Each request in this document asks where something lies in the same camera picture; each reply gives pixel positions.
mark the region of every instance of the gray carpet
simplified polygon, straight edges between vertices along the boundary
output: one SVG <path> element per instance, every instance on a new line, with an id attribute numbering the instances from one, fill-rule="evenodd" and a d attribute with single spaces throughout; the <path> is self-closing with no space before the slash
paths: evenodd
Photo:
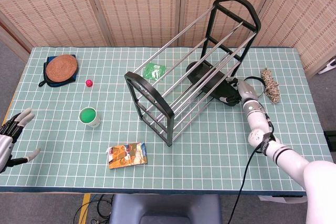
<path id="1" fill-rule="evenodd" d="M 0 119 L 2 122 L 11 102 L 24 63 L 0 43 Z M 336 70 L 321 76 L 314 76 L 309 81 L 309 87 L 316 104 L 322 128 L 336 130 L 335 115 L 336 88 L 333 80 Z M 82 204 L 81 194 L 0 194 L 0 222 L 21 224 L 42 223 L 72 223 L 76 210 Z M 221 196 L 223 223 L 227 223 L 236 196 Z M 99 218 L 93 203 L 88 211 L 86 223 Z M 109 213 L 110 206 L 101 205 L 103 215 Z M 307 204 L 281 204 L 260 201 L 257 196 L 241 196 L 232 223 L 297 223 L 305 222 Z"/>

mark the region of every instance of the cutting mat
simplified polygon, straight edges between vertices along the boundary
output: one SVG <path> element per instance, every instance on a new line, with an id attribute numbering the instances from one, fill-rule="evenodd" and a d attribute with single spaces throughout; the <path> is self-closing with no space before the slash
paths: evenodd
<path id="1" fill-rule="evenodd" d="M 0 175 L 2 191 L 235 193 L 252 147 L 241 104 L 231 108 L 210 103 L 205 112 L 172 145 L 138 119 L 124 74 L 134 70 L 158 48 L 34 48 L 15 93 L 9 116 L 31 107 L 35 119 L 24 129 L 13 156 L 40 147 L 32 163 Z M 169 48 L 158 63 L 167 67 L 189 48 Z M 199 57 L 201 50 L 191 55 Z M 76 82 L 39 88 L 47 56 L 75 54 Z M 223 55 L 215 51 L 214 57 Z M 259 76 L 264 67 L 280 84 L 281 102 L 260 98 L 275 134 L 306 159 L 331 161 L 299 55 L 291 48 L 252 48 L 237 76 Z M 85 85 L 93 80 L 93 87 Z M 102 123 L 92 129 L 78 121 L 91 106 Z M 127 142 L 146 143 L 148 164 L 108 169 L 106 150 Z M 244 193 L 304 194 L 303 189 L 270 159 L 258 154 L 250 164 Z"/>

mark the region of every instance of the metal rack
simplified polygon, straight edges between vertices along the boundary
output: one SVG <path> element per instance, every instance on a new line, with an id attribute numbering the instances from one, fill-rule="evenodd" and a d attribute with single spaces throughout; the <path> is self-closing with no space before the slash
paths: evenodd
<path id="1" fill-rule="evenodd" d="M 249 11 L 254 25 L 223 7 L 221 3 L 226 1 L 236 1 L 245 6 Z M 212 30 L 217 11 L 222 12 L 237 22 L 234 29 L 219 41 L 212 37 Z M 160 76 L 160 78 L 158 78 L 154 83 L 150 84 L 149 81 L 145 80 L 138 74 L 149 62 L 157 58 L 169 45 L 175 42 L 193 25 L 209 13 L 211 14 L 205 37 L 185 56 L 174 63 L 172 67 L 167 68 L 164 75 Z M 247 28 L 249 30 L 249 35 L 243 43 L 232 51 L 223 43 L 227 41 L 228 38 L 240 27 Z M 190 25 L 185 27 L 148 60 L 146 60 L 133 72 L 130 71 L 125 74 L 125 79 L 140 119 L 144 121 L 158 136 L 160 136 L 168 146 L 171 146 L 173 141 L 177 139 L 183 131 L 189 127 L 191 122 L 206 109 L 209 103 L 213 100 L 213 94 L 218 86 L 226 78 L 233 76 L 236 73 L 257 33 L 259 32 L 260 27 L 261 25 L 258 15 L 251 3 L 247 0 L 215 0 L 210 9 L 194 20 Z M 215 44 L 215 46 L 208 48 L 209 41 Z M 203 47 L 199 60 L 189 64 L 185 68 L 186 63 L 188 63 L 188 58 L 190 58 L 191 55 L 195 55 L 195 51 L 201 45 L 203 45 Z M 218 62 L 216 64 L 212 65 L 206 61 L 206 59 L 208 59 L 217 48 L 221 48 L 226 53 L 222 57 L 218 58 Z M 243 53 L 238 55 L 239 51 L 243 48 L 245 48 Z M 226 73 L 223 74 L 221 70 L 224 67 L 227 67 L 228 63 L 232 59 L 236 59 L 236 61 L 229 69 L 227 69 Z M 204 66 L 207 67 L 208 71 L 204 73 L 194 84 L 190 84 L 187 78 Z M 173 80 L 173 82 L 164 82 L 163 80 L 165 78 L 169 78 L 169 80 Z M 205 89 L 205 86 L 209 82 L 212 82 L 212 85 Z"/>

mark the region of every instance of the green packet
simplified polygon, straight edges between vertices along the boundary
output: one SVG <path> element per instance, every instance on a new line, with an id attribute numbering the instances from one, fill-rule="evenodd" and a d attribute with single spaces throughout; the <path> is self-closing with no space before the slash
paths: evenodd
<path id="1" fill-rule="evenodd" d="M 164 73 L 166 73 L 166 66 L 148 63 L 142 76 L 146 79 L 157 81 Z"/>

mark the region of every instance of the round wicker coaster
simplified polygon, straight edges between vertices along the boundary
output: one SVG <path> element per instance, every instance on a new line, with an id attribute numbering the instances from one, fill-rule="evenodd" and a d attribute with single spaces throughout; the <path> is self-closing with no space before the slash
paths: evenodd
<path id="1" fill-rule="evenodd" d="M 46 74 L 51 81 L 62 82 L 74 75 L 77 69 L 77 60 L 72 55 L 60 55 L 47 66 Z"/>

